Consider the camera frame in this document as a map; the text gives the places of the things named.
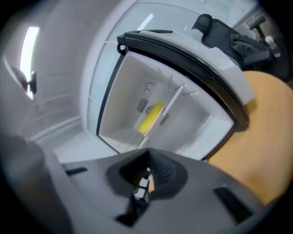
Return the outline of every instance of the wooden table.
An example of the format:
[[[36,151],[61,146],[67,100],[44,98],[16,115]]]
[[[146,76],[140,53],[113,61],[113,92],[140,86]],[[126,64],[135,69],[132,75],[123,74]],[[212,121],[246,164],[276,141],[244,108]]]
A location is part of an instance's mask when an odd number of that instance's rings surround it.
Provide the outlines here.
[[[293,172],[293,91],[265,73],[247,71],[255,92],[250,126],[234,133],[209,163],[245,184],[267,204],[283,194]]]

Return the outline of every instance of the ceiling light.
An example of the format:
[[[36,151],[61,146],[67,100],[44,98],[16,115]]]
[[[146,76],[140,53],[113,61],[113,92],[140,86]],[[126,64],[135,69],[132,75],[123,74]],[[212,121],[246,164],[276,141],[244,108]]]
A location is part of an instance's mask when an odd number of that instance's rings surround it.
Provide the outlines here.
[[[29,27],[22,45],[22,53],[20,57],[20,71],[22,71],[27,79],[27,82],[31,80],[32,69],[32,57],[33,47],[36,42],[39,27]],[[33,94],[28,89],[27,95],[33,99]]]

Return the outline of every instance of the refrigerator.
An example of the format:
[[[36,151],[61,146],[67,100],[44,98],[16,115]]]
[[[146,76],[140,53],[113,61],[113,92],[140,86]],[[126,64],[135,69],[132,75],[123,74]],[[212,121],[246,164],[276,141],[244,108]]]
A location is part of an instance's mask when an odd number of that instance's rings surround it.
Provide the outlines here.
[[[254,92],[220,49],[168,30],[126,32],[117,41],[96,132],[117,153],[155,148],[206,160],[248,128]]]

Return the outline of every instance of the white wall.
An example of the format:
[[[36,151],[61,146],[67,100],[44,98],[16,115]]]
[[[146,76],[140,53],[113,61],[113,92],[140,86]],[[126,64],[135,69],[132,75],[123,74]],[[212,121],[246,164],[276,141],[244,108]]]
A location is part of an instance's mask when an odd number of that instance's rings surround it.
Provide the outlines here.
[[[23,19],[10,38],[5,55],[20,67],[28,27],[40,27],[32,70],[37,72],[37,94],[29,100],[8,74],[1,60],[1,124],[11,134],[31,138],[79,115],[80,73],[89,44],[104,17],[119,0],[48,0]]]
[[[60,163],[94,160],[117,154],[103,141],[84,132],[81,125],[52,138],[41,147],[53,151]]]

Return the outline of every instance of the yellow object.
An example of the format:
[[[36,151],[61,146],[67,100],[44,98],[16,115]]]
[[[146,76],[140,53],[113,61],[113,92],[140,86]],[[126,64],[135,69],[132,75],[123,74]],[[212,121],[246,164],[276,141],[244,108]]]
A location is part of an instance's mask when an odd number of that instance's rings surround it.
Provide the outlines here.
[[[146,115],[146,117],[143,119],[138,127],[138,130],[141,134],[145,134],[150,129],[163,107],[163,102],[158,102],[156,105],[153,106],[153,108]]]
[[[236,132],[210,159],[268,204],[292,180],[293,92],[280,79],[245,71],[255,99],[247,104],[250,125]]]

